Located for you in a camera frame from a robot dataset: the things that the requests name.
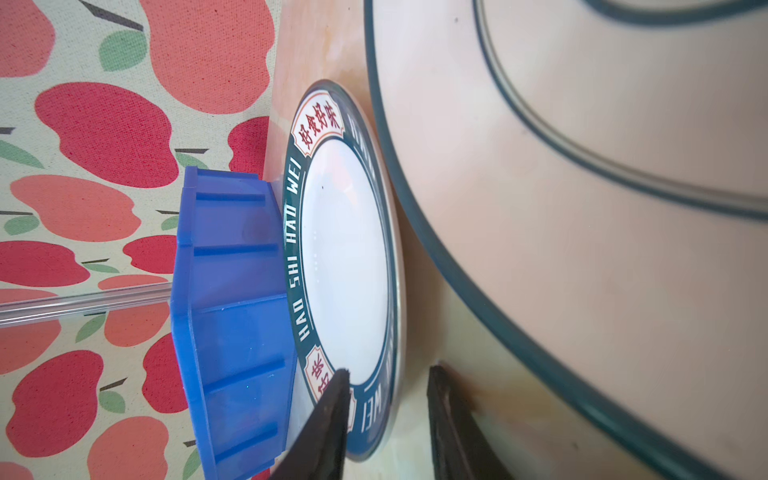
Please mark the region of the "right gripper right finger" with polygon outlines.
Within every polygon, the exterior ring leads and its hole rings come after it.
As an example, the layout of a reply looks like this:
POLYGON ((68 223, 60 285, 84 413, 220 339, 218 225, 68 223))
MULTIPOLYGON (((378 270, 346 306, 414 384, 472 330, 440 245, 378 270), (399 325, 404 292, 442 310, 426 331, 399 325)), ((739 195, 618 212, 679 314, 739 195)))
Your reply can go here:
POLYGON ((474 420, 471 403, 441 365, 429 369, 427 399, 435 479, 513 479, 474 420))

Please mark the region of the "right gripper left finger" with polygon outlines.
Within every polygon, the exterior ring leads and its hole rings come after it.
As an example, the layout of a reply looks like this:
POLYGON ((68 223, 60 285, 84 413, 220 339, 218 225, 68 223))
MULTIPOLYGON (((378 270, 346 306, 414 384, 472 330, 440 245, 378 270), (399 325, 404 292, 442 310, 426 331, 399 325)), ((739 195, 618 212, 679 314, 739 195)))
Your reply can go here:
POLYGON ((270 479, 341 479, 346 458, 350 400, 349 371, 339 369, 270 479))

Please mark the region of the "white plate green rim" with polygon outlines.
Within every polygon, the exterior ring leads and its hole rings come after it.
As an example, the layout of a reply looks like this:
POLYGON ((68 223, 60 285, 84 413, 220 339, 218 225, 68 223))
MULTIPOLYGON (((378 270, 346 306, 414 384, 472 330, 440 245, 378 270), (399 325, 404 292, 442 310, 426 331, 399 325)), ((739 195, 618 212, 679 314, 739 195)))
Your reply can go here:
POLYGON ((338 370, 350 376, 347 456, 386 444, 400 401, 405 278, 393 193, 361 107, 340 84, 303 95, 282 182, 290 321, 304 388, 318 402, 338 370))

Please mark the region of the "white plate black rim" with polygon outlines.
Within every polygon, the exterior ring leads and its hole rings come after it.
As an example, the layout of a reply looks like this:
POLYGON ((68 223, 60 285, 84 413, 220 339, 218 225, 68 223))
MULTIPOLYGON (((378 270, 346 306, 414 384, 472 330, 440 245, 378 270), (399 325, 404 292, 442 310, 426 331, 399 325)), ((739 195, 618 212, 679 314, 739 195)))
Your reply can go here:
POLYGON ((493 335, 679 479, 767 475, 767 5, 368 1, 397 196, 493 335))

